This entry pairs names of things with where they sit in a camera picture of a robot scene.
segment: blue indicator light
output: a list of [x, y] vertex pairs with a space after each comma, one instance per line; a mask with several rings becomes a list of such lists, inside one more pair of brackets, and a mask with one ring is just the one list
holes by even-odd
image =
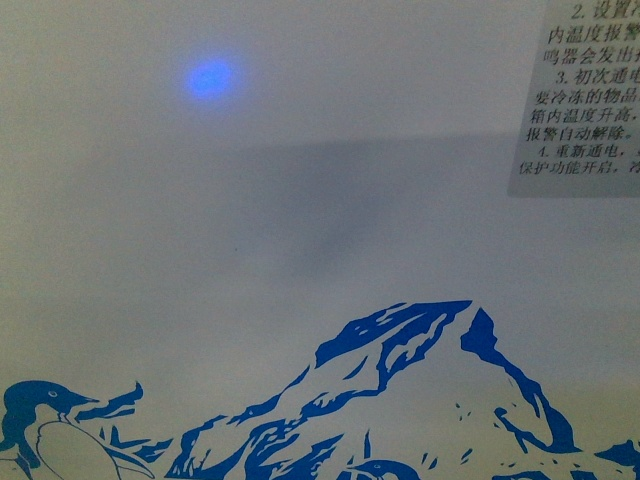
[[231, 68], [221, 60], [195, 67], [187, 76], [187, 89], [195, 98], [213, 100], [222, 97], [231, 87]]

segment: penguin illustration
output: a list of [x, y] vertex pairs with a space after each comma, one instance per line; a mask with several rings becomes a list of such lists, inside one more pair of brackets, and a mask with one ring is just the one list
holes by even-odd
[[348, 468], [375, 480], [420, 480], [418, 472], [409, 465], [393, 460], [368, 460]]
[[[17, 447], [13, 460], [30, 480], [120, 480], [114, 460], [118, 456], [137, 464], [132, 470], [153, 478], [140, 462], [103, 445], [67, 418], [73, 407], [93, 402], [98, 400], [52, 382], [31, 380], [12, 385], [4, 394], [0, 452]], [[47, 413], [48, 418], [42, 421]]]

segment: blue print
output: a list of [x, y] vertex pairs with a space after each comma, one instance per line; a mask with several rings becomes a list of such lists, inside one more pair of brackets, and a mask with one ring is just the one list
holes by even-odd
[[[198, 82], [208, 85], [207, 75]], [[311, 365], [302, 368], [284, 388], [276, 390], [277, 393], [265, 396], [266, 400], [244, 410], [239, 409], [241, 413], [219, 414], [186, 431], [175, 447], [177, 452], [168, 458], [170, 467], [164, 472], [164, 478], [224, 480], [240, 474], [246, 480], [314, 480], [325, 465], [332, 466], [335, 473], [331, 478], [336, 480], [428, 480], [434, 471], [448, 478], [474, 478], [474, 465], [483, 460], [482, 449], [475, 448], [475, 444], [458, 445], [453, 461], [443, 456], [447, 452], [426, 444], [419, 446], [415, 458], [400, 461], [390, 458], [394, 455], [385, 455], [380, 447], [386, 444], [379, 441], [384, 431], [362, 425], [357, 433], [349, 430], [353, 425], [338, 421], [342, 431], [322, 433], [323, 425], [334, 422], [347, 409], [359, 411], [371, 402], [381, 401], [378, 397], [393, 390], [394, 377], [402, 376], [410, 367], [419, 371], [417, 364], [426, 363], [429, 352], [441, 345], [445, 331], [451, 332], [450, 325], [456, 323], [459, 314], [470, 305], [468, 300], [401, 303], [348, 322], [337, 336], [318, 347]], [[541, 456], [545, 461], [535, 460], [531, 468], [531, 462], [525, 467], [521, 457], [507, 458], [496, 464], [492, 480], [554, 480], [545, 470], [545, 464], [551, 466], [551, 470], [564, 468], [563, 475], [567, 478], [571, 475], [575, 480], [598, 480], [600, 474], [595, 470], [580, 466], [585, 459], [588, 465], [604, 462], [605, 466], [611, 466], [612, 472], [633, 475], [640, 480], [640, 451], [633, 440], [600, 452], [583, 452], [576, 445], [569, 419], [552, 406], [538, 382], [496, 348], [497, 341], [493, 320], [479, 309], [469, 328], [459, 337], [455, 351], [476, 364], [506, 375], [512, 390], [517, 392], [516, 397], [513, 401], [498, 400], [491, 409], [485, 410], [488, 427], [519, 446], [525, 457]], [[62, 385], [41, 380], [9, 386], [4, 393], [6, 412], [0, 441], [0, 453], [4, 457], [0, 460], [15, 462], [28, 480], [37, 480], [36, 473], [43, 470], [61, 480], [74, 480], [77, 477], [65, 473], [60, 459], [47, 456], [54, 436], [61, 435], [75, 442], [74, 445], [84, 445], [93, 455], [93, 464], [104, 469], [101, 472], [104, 478], [122, 480], [124, 470], [149, 478], [162, 476], [157, 469], [153, 472], [154, 465], [163, 455], [167, 456], [172, 440], [146, 436], [126, 438], [123, 434], [124, 417], [135, 414], [143, 395], [138, 383], [130, 392], [107, 401], [85, 397]], [[455, 415], [453, 421], [459, 428], [467, 428], [482, 412], [471, 416], [471, 410], [476, 408], [470, 408], [468, 401], [456, 400], [459, 401], [450, 404]], [[50, 407], [56, 417], [39, 423], [37, 410], [41, 405]], [[542, 426], [544, 435], [509, 416], [512, 407], [518, 405], [533, 411], [536, 425]], [[110, 423], [116, 418], [119, 426]], [[95, 424], [100, 424], [97, 434], [91, 433]], [[33, 428], [38, 432], [35, 442], [25, 434]], [[229, 442], [235, 443], [229, 444], [232, 448], [225, 447], [226, 453], [222, 454], [215, 442], [209, 443], [211, 435], [225, 440], [233, 438]], [[358, 435], [356, 440], [362, 441], [361, 447], [352, 447], [353, 435]], [[582, 455], [578, 460], [580, 464], [571, 461], [572, 455], [578, 454]]]

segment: mountain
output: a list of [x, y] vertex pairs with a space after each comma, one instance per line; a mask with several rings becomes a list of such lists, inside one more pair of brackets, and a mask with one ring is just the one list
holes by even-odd
[[187, 431], [166, 478], [640, 478], [632, 440], [576, 445], [471, 305], [397, 304], [348, 322], [280, 391]]

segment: blue graphic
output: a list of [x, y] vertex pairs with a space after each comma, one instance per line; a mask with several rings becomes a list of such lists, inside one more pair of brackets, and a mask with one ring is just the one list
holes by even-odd
[[204, 62], [187, 75], [187, 89], [198, 100], [214, 100], [231, 88], [233, 72], [228, 62], [210, 60]]
[[351, 469], [368, 474], [376, 480], [382, 480], [387, 473], [392, 473], [399, 480], [420, 480], [418, 472], [409, 465], [393, 460], [369, 460]]
[[540, 418], [541, 415], [538, 402], [542, 405], [553, 437], [550, 445], [545, 445], [541, 440], [537, 439], [533, 433], [522, 431], [510, 423], [504, 417], [507, 413], [506, 409], [499, 407], [495, 410], [496, 417], [498, 417], [507, 430], [515, 435], [516, 440], [525, 453], [527, 452], [527, 447], [524, 443], [525, 440], [540, 450], [549, 453], [571, 453], [580, 451], [573, 443], [573, 429], [571, 425], [560, 412], [551, 406], [549, 400], [547, 400], [544, 393], [542, 393], [540, 384], [527, 378], [522, 370], [495, 349], [498, 339], [493, 335], [493, 320], [491, 320], [484, 310], [480, 309], [478, 311], [471, 324], [471, 328], [460, 338], [460, 341], [462, 350], [475, 353], [481, 360], [504, 368], [507, 375], [516, 381], [523, 398], [533, 407], [538, 418]]
[[[0, 452], [12, 451], [17, 447], [12, 460], [30, 480], [33, 480], [33, 470], [38, 468], [46, 468], [64, 480], [65, 465], [59, 464], [60, 459], [47, 456], [51, 446], [59, 443], [68, 443], [70, 448], [73, 446], [74, 449], [86, 452], [86, 455], [91, 457], [87, 458], [87, 464], [101, 465], [105, 475], [108, 471], [112, 472], [111, 476], [107, 475], [108, 478], [120, 479], [120, 469], [136, 471], [149, 478], [155, 478], [148, 464], [154, 462], [166, 450], [171, 440], [152, 444], [149, 443], [149, 439], [121, 441], [115, 426], [112, 426], [111, 438], [107, 440], [104, 429], [100, 429], [99, 434], [93, 436], [80, 424], [87, 420], [131, 415], [135, 411], [133, 408], [123, 410], [122, 407], [133, 406], [142, 395], [142, 387], [136, 384], [135, 390], [109, 400], [104, 407], [95, 407], [70, 416], [72, 409], [100, 403], [99, 400], [84, 397], [52, 382], [30, 380], [16, 383], [4, 394], [6, 413], [2, 419], [4, 438], [0, 442]], [[51, 407], [57, 418], [39, 422], [36, 409], [40, 405]], [[25, 436], [27, 428], [32, 426], [35, 426], [38, 432], [35, 444], [29, 443]]]
[[[375, 431], [363, 425], [357, 434], [363, 439], [362, 446], [359, 451], [352, 451], [349, 445], [353, 445], [354, 432], [333, 420], [347, 408], [357, 411], [379, 401], [377, 397], [393, 391], [392, 379], [410, 367], [419, 372], [418, 364], [427, 363], [431, 349], [470, 305], [466, 300], [396, 304], [348, 322], [336, 337], [318, 347], [312, 364], [276, 394], [239, 409], [241, 413], [216, 415], [185, 432], [179, 449], [176, 446], [178, 453], [169, 459], [170, 467], [163, 472], [165, 478], [313, 480], [325, 464], [340, 472], [334, 474], [337, 480], [427, 480], [435, 469], [441, 476], [473, 478], [474, 465], [485, 460], [480, 458], [483, 454], [478, 445], [460, 444], [451, 458], [443, 456], [447, 452], [438, 451], [433, 444], [425, 444], [418, 447], [419, 453], [413, 459], [399, 461], [390, 458], [393, 455], [385, 455], [379, 446], [373, 448], [372, 443], [377, 445], [376, 438], [385, 435], [385, 430]], [[485, 431], [502, 435], [525, 457], [533, 455], [534, 468], [532, 462], [521, 461], [522, 457], [507, 458], [496, 464], [492, 480], [554, 480], [545, 464], [551, 471], [564, 468], [564, 477], [570, 475], [574, 480], [610, 478], [598, 477], [601, 474], [596, 473], [595, 465], [600, 468], [598, 472], [604, 469], [640, 480], [640, 451], [633, 440], [601, 452], [583, 452], [575, 443], [574, 429], [567, 417], [551, 405], [538, 382], [497, 350], [497, 341], [493, 320], [479, 309], [459, 337], [455, 351], [468, 361], [480, 362], [479, 365], [506, 375], [516, 397], [496, 399], [494, 406], [485, 409], [485, 417], [482, 413], [472, 416], [469, 400], [456, 398], [451, 403], [453, 422], [459, 428], [467, 428], [469, 422], [476, 422], [476, 427], [477, 422], [486, 422]], [[172, 440], [128, 439], [122, 435], [123, 419], [135, 414], [143, 395], [142, 386], [136, 383], [132, 391], [100, 402], [51, 382], [19, 382], [4, 394], [6, 413], [0, 453], [5, 460], [14, 461], [29, 480], [34, 480], [38, 469], [48, 469], [62, 480], [76, 478], [67, 473], [60, 458], [50, 455], [52, 445], [60, 441], [84, 452], [88, 464], [99, 465], [105, 478], [121, 480], [123, 470], [149, 478], [162, 476], [158, 471], [152, 473], [152, 469]], [[37, 412], [41, 410], [37, 407], [41, 405], [56, 414], [53, 420], [40, 421]], [[517, 405], [531, 409], [537, 422], [533, 427], [509, 416]], [[110, 423], [114, 419], [119, 421], [118, 426]], [[341, 431], [321, 433], [325, 423], [337, 423]], [[33, 436], [25, 435], [33, 428], [38, 432], [35, 442], [30, 440]], [[582, 455], [580, 464], [572, 461], [578, 454]], [[585, 459], [588, 465], [594, 465], [593, 469], [581, 467]]]

